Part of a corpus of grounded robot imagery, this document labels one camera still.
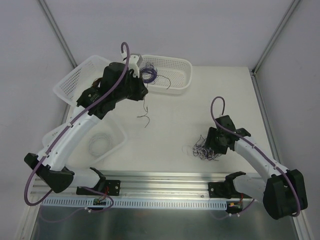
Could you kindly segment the white basket near left arm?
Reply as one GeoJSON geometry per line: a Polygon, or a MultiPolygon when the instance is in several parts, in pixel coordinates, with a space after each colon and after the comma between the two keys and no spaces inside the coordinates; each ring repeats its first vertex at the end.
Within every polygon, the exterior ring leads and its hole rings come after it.
{"type": "Polygon", "coordinates": [[[38,152],[39,158],[45,157],[43,165],[54,171],[92,167],[126,143],[128,136],[112,111],[102,119],[87,113],[76,119],[82,110],[75,107],[69,121],[47,135],[50,139],[38,152]]]}

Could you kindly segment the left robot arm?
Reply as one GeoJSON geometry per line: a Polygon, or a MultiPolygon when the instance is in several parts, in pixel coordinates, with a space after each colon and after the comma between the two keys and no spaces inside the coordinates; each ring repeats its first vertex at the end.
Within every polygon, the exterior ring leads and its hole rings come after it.
{"type": "Polygon", "coordinates": [[[24,162],[54,193],[69,187],[87,187],[99,195],[106,178],[93,167],[76,169],[67,161],[82,138],[122,100],[142,101],[148,93],[135,63],[112,62],[104,68],[100,79],[82,92],[73,110],[74,116],[53,138],[48,147],[37,154],[28,153],[24,162]]]}

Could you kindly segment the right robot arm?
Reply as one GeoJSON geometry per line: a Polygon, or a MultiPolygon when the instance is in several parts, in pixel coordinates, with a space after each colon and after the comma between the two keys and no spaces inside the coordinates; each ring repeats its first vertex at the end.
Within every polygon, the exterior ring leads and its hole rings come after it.
{"type": "Polygon", "coordinates": [[[225,177],[223,182],[211,183],[213,194],[231,199],[239,194],[261,201],[266,212],[275,220],[283,217],[297,217],[308,207],[303,174],[290,170],[267,156],[245,128],[236,128],[229,115],[214,119],[204,147],[217,155],[231,150],[244,158],[260,175],[253,179],[247,173],[238,171],[225,177]]]}

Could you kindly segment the left aluminium frame post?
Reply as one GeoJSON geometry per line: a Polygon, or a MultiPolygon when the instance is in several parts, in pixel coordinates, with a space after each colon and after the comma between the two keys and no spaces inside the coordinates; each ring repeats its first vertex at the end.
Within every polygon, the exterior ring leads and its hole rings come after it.
{"type": "Polygon", "coordinates": [[[52,29],[59,45],[61,46],[62,51],[64,52],[65,56],[67,57],[68,62],[70,63],[70,65],[73,68],[76,68],[78,66],[78,64],[77,64],[69,46],[68,46],[68,43],[65,40],[63,33],[60,30],[60,27],[58,26],[58,24],[55,20],[54,15],[52,14],[52,11],[51,11],[47,1],[46,0],[37,0],[36,2],[39,4],[50,28],[52,29]]]}

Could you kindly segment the aluminium frame post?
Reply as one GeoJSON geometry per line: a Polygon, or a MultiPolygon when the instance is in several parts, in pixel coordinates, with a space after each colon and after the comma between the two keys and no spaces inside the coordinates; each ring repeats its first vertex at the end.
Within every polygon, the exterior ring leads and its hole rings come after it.
{"type": "Polygon", "coordinates": [[[59,45],[61,46],[62,51],[64,52],[65,56],[67,57],[68,62],[70,63],[70,65],[73,68],[76,68],[78,66],[78,64],[77,64],[69,46],[68,46],[68,43],[65,40],[63,33],[60,30],[60,27],[58,26],[58,24],[55,20],[54,15],[52,14],[52,11],[51,11],[47,1],[46,0],[37,0],[36,2],[39,4],[50,28],[52,29],[59,45]]]}
{"type": "Polygon", "coordinates": [[[294,12],[296,11],[297,7],[300,5],[301,2],[302,2],[302,0],[292,0],[290,2],[287,10],[285,11],[279,24],[275,28],[272,36],[268,40],[267,45],[265,46],[264,50],[262,51],[262,54],[260,55],[258,61],[256,62],[256,64],[252,68],[251,73],[253,76],[255,76],[257,74],[257,72],[259,71],[259,69],[261,68],[262,64],[266,60],[269,53],[272,51],[274,45],[276,44],[278,38],[280,37],[280,35],[282,33],[282,31],[287,26],[288,22],[291,20],[294,12]]]}

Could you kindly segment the aluminium mounting rail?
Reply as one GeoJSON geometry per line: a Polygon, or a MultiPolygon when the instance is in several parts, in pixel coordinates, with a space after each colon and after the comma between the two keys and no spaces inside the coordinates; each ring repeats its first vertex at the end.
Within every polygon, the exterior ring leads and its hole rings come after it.
{"type": "Polygon", "coordinates": [[[73,169],[71,184],[59,196],[75,196],[78,187],[94,188],[109,196],[138,199],[200,199],[213,192],[209,183],[224,182],[227,173],[138,172],[73,169]]]}

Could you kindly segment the right aluminium frame post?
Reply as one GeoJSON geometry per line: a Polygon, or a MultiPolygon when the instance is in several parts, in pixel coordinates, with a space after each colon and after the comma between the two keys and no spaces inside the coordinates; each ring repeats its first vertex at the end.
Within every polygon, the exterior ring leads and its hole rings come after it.
{"type": "Polygon", "coordinates": [[[259,71],[259,69],[261,68],[262,64],[266,60],[269,53],[272,51],[274,45],[276,44],[278,38],[280,37],[280,35],[282,33],[282,31],[287,26],[288,22],[291,20],[294,12],[296,11],[297,7],[300,5],[301,2],[302,2],[302,0],[292,0],[290,2],[287,10],[285,11],[279,24],[275,28],[272,36],[268,40],[267,45],[265,46],[264,50],[262,51],[262,54],[260,55],[258,61],[256,62],[256,64],[252,68],[251,73],[253,76],[255,76],[257,74],[257,72],[259,71]]]}

